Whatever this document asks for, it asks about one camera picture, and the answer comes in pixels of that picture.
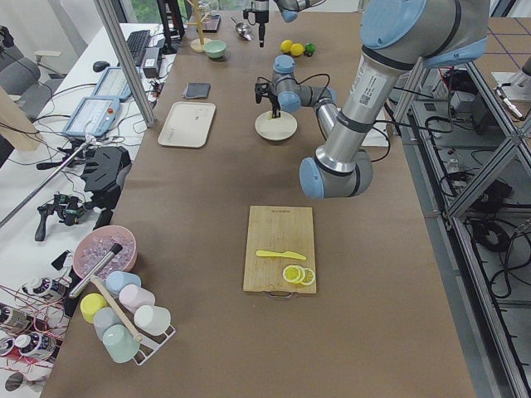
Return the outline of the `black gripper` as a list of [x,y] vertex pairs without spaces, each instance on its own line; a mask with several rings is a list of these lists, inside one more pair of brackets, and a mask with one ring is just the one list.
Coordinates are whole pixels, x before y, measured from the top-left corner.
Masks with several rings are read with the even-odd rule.
[[271,113],[279,118],[281,116],[280,104],[273,83],[265,77],[258,76],[254,86],[255,100],[257,104],[266,98],[271,104]]
[[265,45],[266,23],[269,22],[270,7],[268,0],[252,0],[242,10],[243,18],[251,25],[258,24],[258,42],[259,47]]

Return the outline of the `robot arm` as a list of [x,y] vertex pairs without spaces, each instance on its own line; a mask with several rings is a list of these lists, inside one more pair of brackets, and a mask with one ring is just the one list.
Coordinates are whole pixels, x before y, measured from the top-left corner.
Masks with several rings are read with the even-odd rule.
[[[258,42],[259,47],[263,48],[265,45],[266,37],[266,24],[270,21],[270,5],[268,0],[253,0],[250,1],[250,5],[242,10],[243,18],[250,22],[249,16],[254,16],[253,24],[258,25]],[[324,3],[319,0],[275,0],[280,15],[285,22],[292,22],[298,14],[306,9],[317,7]]]
[[487,1],[371,1],[360,29],[362,54],[342,107],[334,92],[296,81],[295,63],[277,56],[269,82],[255,86],[256,100],[267,98],[273,115],[314,109],[326,141],[300,164],[300,185],[313,199],[353,197],[373,178],[361,145],[399,77],[418,60],[426,68],[458,66],[480,58],[486,48]]

